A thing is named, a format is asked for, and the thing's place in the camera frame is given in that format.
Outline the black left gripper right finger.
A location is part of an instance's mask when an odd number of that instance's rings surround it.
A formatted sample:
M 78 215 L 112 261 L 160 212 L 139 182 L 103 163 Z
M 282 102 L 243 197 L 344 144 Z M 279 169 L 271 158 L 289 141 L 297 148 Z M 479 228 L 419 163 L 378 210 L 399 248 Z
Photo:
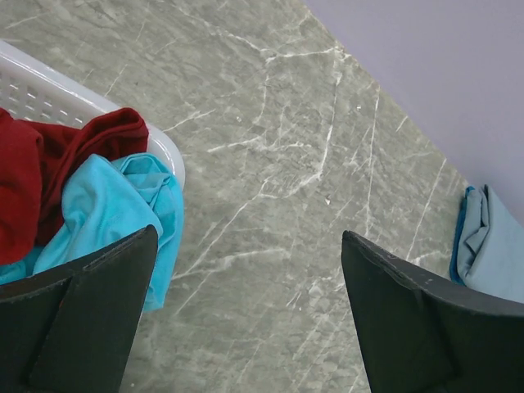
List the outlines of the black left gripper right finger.
M 523 306 L 345 231 L 341 265 L 373 392 L 521 392 Z

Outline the turquoise t shirt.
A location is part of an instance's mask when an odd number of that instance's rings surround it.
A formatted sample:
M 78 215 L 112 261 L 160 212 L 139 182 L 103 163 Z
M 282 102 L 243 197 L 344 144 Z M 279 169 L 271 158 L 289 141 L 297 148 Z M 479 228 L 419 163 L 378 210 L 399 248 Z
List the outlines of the turquoise t shirt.
M 36 246 L 1 268 L 3 284 L 21 280 L 99 251 L 151 225 L 158 236 L 144 311 L 165 303 L 183 235 L 183 191 L 155 156 L 114 161 L 91 155 L 69 178 L 61 198 L 64 223 L 46 246 Z

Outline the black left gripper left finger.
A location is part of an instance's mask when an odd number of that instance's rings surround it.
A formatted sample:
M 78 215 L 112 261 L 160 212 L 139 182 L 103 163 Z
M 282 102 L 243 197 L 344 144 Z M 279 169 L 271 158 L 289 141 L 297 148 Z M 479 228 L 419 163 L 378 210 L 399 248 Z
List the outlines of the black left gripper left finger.
M 3 392 L 117 392 L 157 253 L 149 225 L 1 287 Z

